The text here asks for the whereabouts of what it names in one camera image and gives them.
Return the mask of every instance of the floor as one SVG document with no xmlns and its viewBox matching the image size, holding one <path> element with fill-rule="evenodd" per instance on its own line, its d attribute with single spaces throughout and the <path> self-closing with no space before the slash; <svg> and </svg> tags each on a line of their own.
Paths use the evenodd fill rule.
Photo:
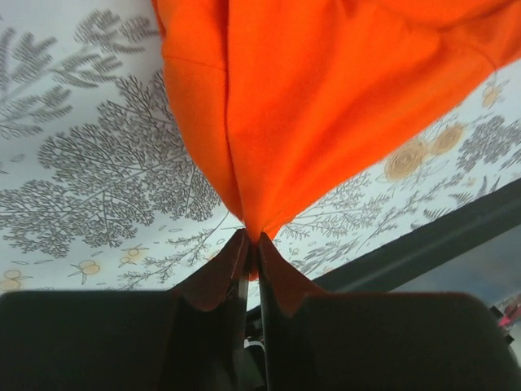
<svg viewBox="0 0 521 391">
<path fill-rule="evenodd" d="M 521 226 L 507 231 L 395 292 L 467 292 L 486 305 L 498 305 L 521 292 Z M 510 335 L 510 347 L 521 362 L 521 322 Z"/>
</svg>

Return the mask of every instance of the folded fabric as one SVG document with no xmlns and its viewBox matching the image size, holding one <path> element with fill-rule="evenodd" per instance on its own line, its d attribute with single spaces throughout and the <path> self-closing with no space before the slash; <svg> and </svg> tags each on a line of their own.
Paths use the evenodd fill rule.
<svg viewBox="0 0 521 391">
<path fill-rule="evenodd" d="M 519 0 L 152 0 L 188 152 L 253 240 L 521 57 Z"/>
</svg>

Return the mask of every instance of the floral pattern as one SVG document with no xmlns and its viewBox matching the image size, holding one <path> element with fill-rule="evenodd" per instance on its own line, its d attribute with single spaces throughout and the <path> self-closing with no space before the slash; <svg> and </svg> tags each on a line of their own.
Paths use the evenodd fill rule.
<svg viewBox="0 0 521 391">
<path fill-rule="evenodd" d="M 149 2 L 30 0 L 0 13 L 0 292 L 166 289 L 215 256 L 241 223 L 182 143 Z M 275 244 L 316 278 L 521 178 L 519 102 L 521 61 Z M 249 294 L 252 308 L 255 283 Z"/>
</svg>

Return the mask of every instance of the orange cloth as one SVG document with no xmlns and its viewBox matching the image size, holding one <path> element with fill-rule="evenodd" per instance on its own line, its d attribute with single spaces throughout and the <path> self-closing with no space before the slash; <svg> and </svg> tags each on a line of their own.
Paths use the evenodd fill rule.
<svg viewBox="0 0 521 391">
<path fill-rule="evenodd" d="M 152 0 L 188 152 L 255 240 L 521 57 L 519 0 Z"/>
</svg>

